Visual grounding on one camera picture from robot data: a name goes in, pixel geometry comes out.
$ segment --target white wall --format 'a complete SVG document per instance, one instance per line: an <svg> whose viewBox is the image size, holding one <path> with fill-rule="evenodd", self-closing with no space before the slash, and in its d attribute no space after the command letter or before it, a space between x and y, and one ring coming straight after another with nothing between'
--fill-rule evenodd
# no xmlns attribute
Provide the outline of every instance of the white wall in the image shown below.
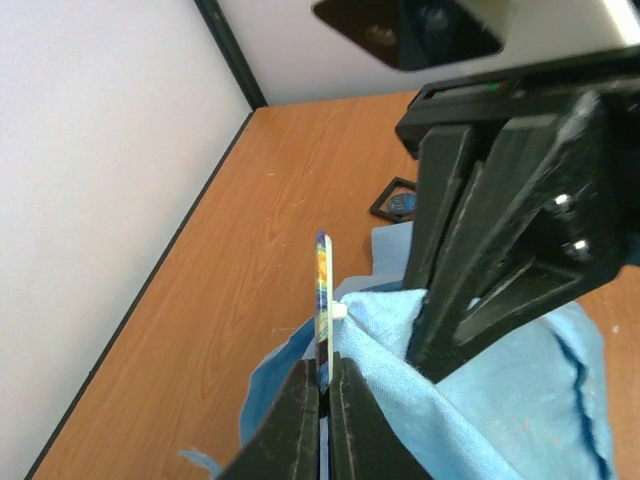
<svg viewBox="0 0 640 480"><path fill-rule="evenodd" d="M0 3L0 478L30 468L248 112L192 0Z"/></svg>
<svg viewBox="0 0 640 480"><path fill-rule="evenodd" d="M502 54L421 73L387 68L311 14L311 0L219 0L267 101L417 89L427 81L640 42L629 0L514 0Z"/></svg>

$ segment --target black square object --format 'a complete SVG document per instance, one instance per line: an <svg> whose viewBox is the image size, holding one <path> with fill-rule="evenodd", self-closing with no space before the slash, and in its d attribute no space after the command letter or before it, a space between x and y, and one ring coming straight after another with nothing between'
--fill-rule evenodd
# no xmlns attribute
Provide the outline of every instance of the black square object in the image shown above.
<svg viewBox="0 0 640 480"><path fill-rule="evenodd" d="M403 223L410 220L410 215L401 217L400 215L394 215L393 213L387 212L382 209L389 197L393 195L397 188L406 188L407 190L415 192L416 183L410 182L409 180L406 180L404 178L395 177L393 180L391 180L391 183L389 183L389 185L387 185L387 187L382 191L376 201L373 202L373 205L371 205L369 211L376 217L384 218L385 220L389 220L392 223Z"/></svg>

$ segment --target wooden table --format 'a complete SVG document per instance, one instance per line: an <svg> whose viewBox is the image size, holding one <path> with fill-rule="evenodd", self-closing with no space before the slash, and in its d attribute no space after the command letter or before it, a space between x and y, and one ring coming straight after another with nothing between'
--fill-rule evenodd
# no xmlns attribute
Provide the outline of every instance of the wooden table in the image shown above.
<svg viewBox="0 0 640 480"><path fill-rule="evenodd" d="M371 271L368 207L417 163L394 126L413 94L257 111L35 478L206 478L239 449L250 372L313 312L313 244L333 237L335 280ZM640 470L640 269L581 299L606 339L620 478Z"/></svg>

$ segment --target black metal frame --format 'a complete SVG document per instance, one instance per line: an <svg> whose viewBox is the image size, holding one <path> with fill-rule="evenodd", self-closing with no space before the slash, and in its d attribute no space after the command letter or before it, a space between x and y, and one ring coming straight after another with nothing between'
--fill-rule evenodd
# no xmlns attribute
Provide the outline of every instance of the black metal frame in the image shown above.
<svg viewBox="0 0 640 480"><path fill-rule="evenodd" d="M218 2L216 0L194 1L251 109L256 110L260 107L266 107L267 100Z"/></svg>

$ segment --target blue cloth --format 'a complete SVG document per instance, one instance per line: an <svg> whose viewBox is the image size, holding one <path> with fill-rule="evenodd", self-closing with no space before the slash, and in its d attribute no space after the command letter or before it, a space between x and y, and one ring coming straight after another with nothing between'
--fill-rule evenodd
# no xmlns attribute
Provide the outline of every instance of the blue cloth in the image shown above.
<svg viewBox="0 0 640 480"><path fill-rule="evenodd" d="M576 303L515 330L437 385L405 363L425 293L394 291L410 228L374 230L373 275L335 295L358 320L336 322L335 348L357 362L396 436L437 480L615 478L603 342ZM362 288L377 291L348 293ZM293 363L312 355L312 337L309 321L252 374L243 444Z"/></svg>

